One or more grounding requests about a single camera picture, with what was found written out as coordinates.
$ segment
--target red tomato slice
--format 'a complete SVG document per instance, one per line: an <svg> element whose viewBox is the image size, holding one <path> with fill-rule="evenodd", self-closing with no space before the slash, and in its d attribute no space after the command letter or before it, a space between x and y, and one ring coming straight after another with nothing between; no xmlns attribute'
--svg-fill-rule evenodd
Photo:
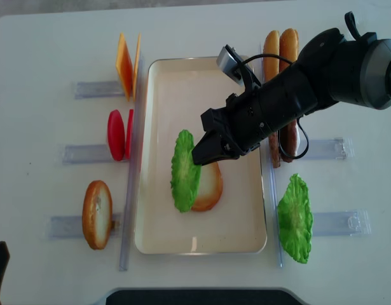
<svg viewBox="0 0 391 305"><path fill-rule="evenodd" d="M125 157L127 160L130 159L130 153L132 151L133 113L134 113L133 109L129 110L129 120L127 122L126 150L125 150Z"/></svg>
<svg viewBox="0 0 391 305"><path fill-rule="evenodd" d="M119 110L112 111L107 120L107 142L113 159L121 161L125 154L125 127Z"/></svg>

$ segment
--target white table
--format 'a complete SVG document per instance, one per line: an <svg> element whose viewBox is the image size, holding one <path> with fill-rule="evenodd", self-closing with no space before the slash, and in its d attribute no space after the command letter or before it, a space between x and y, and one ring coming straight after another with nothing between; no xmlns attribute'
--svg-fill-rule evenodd
<svg viewBox="0 0 391 305"><path fill-rule="evenodd" d="M391 304L391 108L340 104L304 119L312 138L349 136L356 152L348 166L333 163L322 175L309 168L300 172L310 186L313 211L365 208L373 229L367 238L315 238L307 265L286 257L285 267L277 267L269 207L268 242L258 255L145 256L132 247L130 269L119 272L120 238L96 252L83 240L43 238L47 217L81 213L91 180L105 180L114 211L123 210L128 165L55 162L58 144L104 142L109 111L117 108L126 119L134 106L123 98L74 100L71 90L73 81L117 79L120 32L131 49L142 33L148 67L158 58L216 56L225 44L253 55L273 29L294 27L303 46L331 27L347 33L343 16L349 10L356 12L360 31L391 38L391 8L347 1L0 19L0 240L11 252L2 302L91 304L120 288L252 287L280 288L309 304ZM305 170L291 166L296 168L285 171Z"/></svg>

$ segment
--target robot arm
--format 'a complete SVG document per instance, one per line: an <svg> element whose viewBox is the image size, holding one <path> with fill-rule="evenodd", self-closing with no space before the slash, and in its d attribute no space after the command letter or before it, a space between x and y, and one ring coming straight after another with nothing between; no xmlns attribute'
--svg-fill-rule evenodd
<svg viewBox="0 0 391 305"><path fill-rule="evenodd" d="M231 94L226 107L201 115L205 135L193 149L194 163L237 159L294 119L339 101L374 109L391 106L391 39L377 40L373 32L360 36L352 12L345 21L354 41L338 29L326 30L303 48L295 63L263 85L234 49L224 47L218 66L243 83L245 92Z"/></svg>

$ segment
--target green lettuce leaf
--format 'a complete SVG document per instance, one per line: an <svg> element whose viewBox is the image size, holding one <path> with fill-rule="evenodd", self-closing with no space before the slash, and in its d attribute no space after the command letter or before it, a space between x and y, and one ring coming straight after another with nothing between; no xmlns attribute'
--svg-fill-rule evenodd
<svg viewBox="0 0 391 305"><path fill-rule="evenodd" d="M194 164L193 148L193 135L188 130L181 131L171 160L171 192L181 213L191 210L200 187L201 165Z"/></svg>
<svg viewBox="0 0 391 305"><path fill-rule="evenodd" d="M295 173L277 207L280 242L297 262L306 264L311 251L313 215L308 188Z"/></svg>

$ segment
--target white tray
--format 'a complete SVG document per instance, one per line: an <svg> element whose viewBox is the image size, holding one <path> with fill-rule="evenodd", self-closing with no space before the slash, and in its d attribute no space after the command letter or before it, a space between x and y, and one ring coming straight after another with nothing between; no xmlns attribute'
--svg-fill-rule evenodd
<svg viewBox="0 0 391 305"><path fill-rule="evenodd" d="M225 105L238 86L216 58L158 60L149 68L135 244L144 254L259 252L266 245L259 149L221 161L224 187L208 212L180 213L170 190L175 140L188 129L203 135L200 115Z"/></svg>

